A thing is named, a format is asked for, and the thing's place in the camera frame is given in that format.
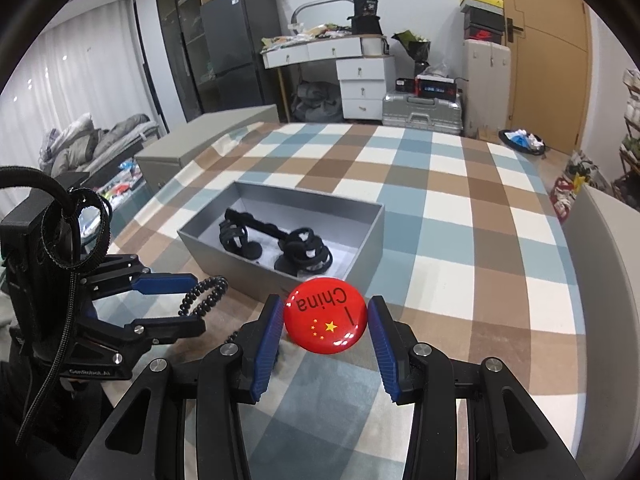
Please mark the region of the grey cardboard box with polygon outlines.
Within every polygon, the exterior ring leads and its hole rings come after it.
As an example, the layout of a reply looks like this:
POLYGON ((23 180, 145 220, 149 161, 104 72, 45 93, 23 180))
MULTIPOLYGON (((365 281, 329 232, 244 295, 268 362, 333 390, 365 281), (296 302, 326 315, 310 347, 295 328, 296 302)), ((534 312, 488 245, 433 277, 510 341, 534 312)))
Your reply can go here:
POLYGON ((178 231, 200 268, 221 275, 229 285, 256 300, 288 296, 312 278, 339 278, 364 292, 383 255, 385 208, 320 192, 233 182, 178 231), (228 208, 288 232, 285 240, 247 229, 262 245, 262 256, 246 260, 227 252, 219 225, 228 208))

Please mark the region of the black gift bag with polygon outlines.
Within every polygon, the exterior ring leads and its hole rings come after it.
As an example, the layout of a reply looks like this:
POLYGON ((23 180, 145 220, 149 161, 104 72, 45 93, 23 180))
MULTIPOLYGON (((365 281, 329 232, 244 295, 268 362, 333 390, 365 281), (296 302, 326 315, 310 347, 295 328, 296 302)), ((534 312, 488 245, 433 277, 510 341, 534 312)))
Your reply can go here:
POLYGON ((352 0, 354 14, 348 19, 353 35, 382 35, 378 0, 352 0))

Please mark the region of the plaid bed cover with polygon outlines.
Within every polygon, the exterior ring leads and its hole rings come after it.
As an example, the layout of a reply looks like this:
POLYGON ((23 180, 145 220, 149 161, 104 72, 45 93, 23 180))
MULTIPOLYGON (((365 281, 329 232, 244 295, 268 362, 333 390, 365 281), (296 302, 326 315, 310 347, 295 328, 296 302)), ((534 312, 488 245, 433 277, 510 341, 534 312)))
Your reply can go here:
MULTIPOLYGON (((449 134, 370 125, 252 125, 225 134, 115 238, 156 272, 198 272, 179 230, 234 182, 381 204, 369 295, 450 358, 496 356, 576 450, 585 326, 570 252, 529 162, 449 134)), ((256 479, 398 479, 412 411, 385 392, 371 341, 316 356, 282 341, 268 391, 243 406, 256 479)))

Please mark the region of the black refrigerator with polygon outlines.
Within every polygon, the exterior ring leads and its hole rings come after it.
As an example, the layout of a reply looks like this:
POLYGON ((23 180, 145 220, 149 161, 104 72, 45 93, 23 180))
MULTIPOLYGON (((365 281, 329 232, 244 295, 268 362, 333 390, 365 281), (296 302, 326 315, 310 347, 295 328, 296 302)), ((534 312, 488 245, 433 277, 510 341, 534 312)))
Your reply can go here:
POLYGON ((276 0, 210 0, 201 7, 219 106, 281 106, 277 75, 262 60, 262 40, 281 32, 276 0))

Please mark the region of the black red shoe box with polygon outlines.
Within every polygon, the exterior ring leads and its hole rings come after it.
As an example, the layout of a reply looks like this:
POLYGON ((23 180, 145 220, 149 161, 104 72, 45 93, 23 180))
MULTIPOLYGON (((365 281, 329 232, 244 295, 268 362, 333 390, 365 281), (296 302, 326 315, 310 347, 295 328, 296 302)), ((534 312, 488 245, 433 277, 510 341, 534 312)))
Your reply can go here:
POLYGON ((423 99, 442 99, 454 102, 458 87, 454 78, 420 74, 414 80, 416 95, 423 99))

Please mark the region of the white upright suitcase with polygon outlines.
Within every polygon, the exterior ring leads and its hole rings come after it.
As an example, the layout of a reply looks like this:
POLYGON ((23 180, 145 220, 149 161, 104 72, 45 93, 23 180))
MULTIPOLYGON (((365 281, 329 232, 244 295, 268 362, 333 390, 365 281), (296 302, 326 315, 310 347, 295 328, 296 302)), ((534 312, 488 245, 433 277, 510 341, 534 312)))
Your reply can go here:
POLYGON ((502 130, 508 119, 511 51, 501 44, 463 41, 462 101, 464 134, 476 138, 480 129, 502 130))

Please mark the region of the red China badge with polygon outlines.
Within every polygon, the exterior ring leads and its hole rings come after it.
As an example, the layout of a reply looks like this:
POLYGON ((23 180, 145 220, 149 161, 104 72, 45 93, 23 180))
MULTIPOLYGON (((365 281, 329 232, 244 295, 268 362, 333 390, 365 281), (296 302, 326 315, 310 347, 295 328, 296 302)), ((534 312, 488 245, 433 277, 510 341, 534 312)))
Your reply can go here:
POLYGON ((317 354, 343 352, 367 327, 367 304, 360 292, 338 278, 303 282, 284 303, 284 325, 299 347, 317 354))

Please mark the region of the white dressing desk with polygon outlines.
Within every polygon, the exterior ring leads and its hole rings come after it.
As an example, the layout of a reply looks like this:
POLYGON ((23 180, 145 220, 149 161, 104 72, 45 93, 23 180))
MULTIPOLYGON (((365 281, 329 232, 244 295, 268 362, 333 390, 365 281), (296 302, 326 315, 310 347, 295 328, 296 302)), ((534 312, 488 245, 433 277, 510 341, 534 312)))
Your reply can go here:
POLYGON ((341 38, 289 42, 262 52, 267 70, 308 64, 334 63, 348 120, 382 122, 383 101, 396 80, 395 58, 385 36, 347 35, 341 38))

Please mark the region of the silver aluminium suitcase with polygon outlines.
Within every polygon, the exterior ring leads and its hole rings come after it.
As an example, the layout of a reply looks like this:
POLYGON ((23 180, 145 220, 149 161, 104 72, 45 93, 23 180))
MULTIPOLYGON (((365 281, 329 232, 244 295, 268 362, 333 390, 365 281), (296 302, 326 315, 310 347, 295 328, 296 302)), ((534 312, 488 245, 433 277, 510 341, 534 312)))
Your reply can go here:
POLYGON ((409 93, 390 92, 383 100, 384 126, 448 133, 463 130, 460 100, 418 98, 409 93))

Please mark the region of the black flower bouquet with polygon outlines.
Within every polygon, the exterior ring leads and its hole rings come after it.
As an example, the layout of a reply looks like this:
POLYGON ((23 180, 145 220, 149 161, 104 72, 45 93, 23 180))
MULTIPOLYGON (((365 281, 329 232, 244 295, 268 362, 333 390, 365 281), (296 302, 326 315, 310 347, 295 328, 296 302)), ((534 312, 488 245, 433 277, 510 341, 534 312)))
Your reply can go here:
POLYGON ((396 32, 392 36, 405 49, 409 58, 413 60, 413 75, 419 75, 430 66, 428 57, 431 51, 431 41, 415 35, 411 30, 396 32))

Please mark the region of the stacked shoe boxes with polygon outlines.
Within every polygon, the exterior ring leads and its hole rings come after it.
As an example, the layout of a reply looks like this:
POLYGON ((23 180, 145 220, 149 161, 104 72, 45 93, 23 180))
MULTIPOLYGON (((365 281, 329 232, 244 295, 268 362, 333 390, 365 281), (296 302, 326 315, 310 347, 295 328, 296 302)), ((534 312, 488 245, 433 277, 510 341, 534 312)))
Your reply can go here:
POLYGON ((460 0, 464 38, 502 44, 506 19, 503 0, 460 0))

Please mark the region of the black basket with items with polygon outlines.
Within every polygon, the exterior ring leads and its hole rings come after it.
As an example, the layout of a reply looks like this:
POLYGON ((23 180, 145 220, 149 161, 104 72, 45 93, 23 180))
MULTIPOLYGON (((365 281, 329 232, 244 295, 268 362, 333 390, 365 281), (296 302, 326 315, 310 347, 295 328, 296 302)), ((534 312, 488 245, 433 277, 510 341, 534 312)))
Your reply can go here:
POLYGON ((508 148, 526 155, 541 156, 547 151, 547 145, 536 134, 518 130, 500 130, 499 140, 508 148))

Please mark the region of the wooden door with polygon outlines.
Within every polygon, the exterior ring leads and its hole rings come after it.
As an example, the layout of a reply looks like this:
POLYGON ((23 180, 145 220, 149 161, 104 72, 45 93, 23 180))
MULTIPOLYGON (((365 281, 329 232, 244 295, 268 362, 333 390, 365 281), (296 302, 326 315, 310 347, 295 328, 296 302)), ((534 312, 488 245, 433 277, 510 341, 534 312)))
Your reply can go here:
POLYGON ((582 0, 503 0, 511 50, 508 126, 570 154, 582 140, 591 81, 591 35, 582 0))

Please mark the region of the grey left nightstand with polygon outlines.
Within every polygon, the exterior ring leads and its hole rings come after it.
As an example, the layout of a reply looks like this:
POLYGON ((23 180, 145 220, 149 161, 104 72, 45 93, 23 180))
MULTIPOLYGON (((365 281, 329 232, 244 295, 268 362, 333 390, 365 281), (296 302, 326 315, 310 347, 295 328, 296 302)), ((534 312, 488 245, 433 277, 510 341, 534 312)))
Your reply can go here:
POLYGON ((278 122, 275 105, 252 106, 206 113, 171 130, 134 155, 142 176, 155 195, 189 162, 225 133, 255 122, 278 122))

